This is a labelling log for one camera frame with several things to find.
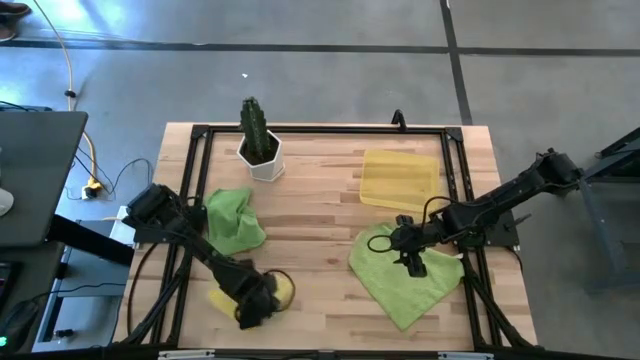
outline wooden table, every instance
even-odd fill
[[[169,123],[160,149],[154,182],[166,184],[175,192],[180,188],[192,125]],[[462,129],[473,188],[476,196],[480,196],[500,185],[489,129],[486,126],[465,126]],[[389,134],[279,134],[279,137],[284,142],[286,173],[275,183],[263,183],[250,178],[236,155],[241,135],[216,134],[205,193],[240,186],[254,189],[251,206],[267,233],[267,240],[262,247],[242,256],[253,258],[259,270],[279,268],[287,271],[296,283],[296,298],[288,311],[267,320],[264,326],[240,331],[235,320],[209,303],[207,294],[217,285],[211,272],[195,261],[179,346],[471,349],[462,285],[406,332],[400,332],[350,271],[347,262],[352,241],[360,230],[373,223],[393,222],[399,213],[398,210],[360,203],[358,189],[365,149],[403,151],[442,159],[439,139],[429,135]],[[459,179],[458,162],[455,160],[454,166]],[[190,189],[195,189],[199,168],[196,161],[196,174]],[[440,168],[441,192],[447,194],[444,166]],[[133,326],[142,320],[158,296],[167,248],[158,246],[141,272],[133,299]],[[454,253],[451,246],[439,246],[437,249]],[[129,294],[133,273],[145,250],[146,247],[136,252],[125,294]],[[487,248],[486,252],[496,302],[524,338],[535,343],[525,286],[516,258],[503,249]],[[124,300],[115,341],[126,335],[126,296]],[[479,300],[478,303],[483,335],[488,340],[486,312]],[[173,306],[171,302],[168,307],[163,339],[169,332]]]

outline green cloth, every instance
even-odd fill
[[[267,237],[248,205],[250,195],[250,188],[218,189],[205,202],[209,243],[223,255],[256,248]]]
[[[349,254],[349,265],[369,294],[404,331],[455,289],[464,270],[455,257],[427,249],[420,255],[427,266],[427,277],[410,277],[405,266],[393,263],[399,258],[397,251],[378,254],[367,248],[372,236],[389,235],[393,229],[389,224],[379,224],[361,231]],[[382,249],[389,246],[389,240],[378,238],[371,246]]]

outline cactus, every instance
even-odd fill
[[[258,160],[264,162],[269,154],[269,134],[264,111],[260,109],[258,100],[253,97],[242,102],[240,123],[247,144],[247,151]]]

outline yellow plastic container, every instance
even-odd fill
[[[432,157],[396,151],[364,153],[360,201],[421,213],[439,193],[440,162]],[[429,206],[438,206],[434,201]]]

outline white hexagonal pot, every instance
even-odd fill
[[[244,156],[242,156],[242,154],[240,153],[240,150],[242,149],[246,141],[244,136],[242,137],[240,146],[238,146],[238,150],[236,151],[238,157],[240,157],[240,159],[242,159],[245,165],[247,165],[247,167],[249,168],[251,177],[260,181],[274,181],[284,173],[284,160],[282,159],[282,141],[277,136],[275,136],[271,132],[271,130],[267,130],[267,133],[269,134],[269,136],[278,141],[278,151],[276,152],[276,156],[273,158],[273,160],[260,165],[251,165],[247,161],[247,159],[245,159]]]

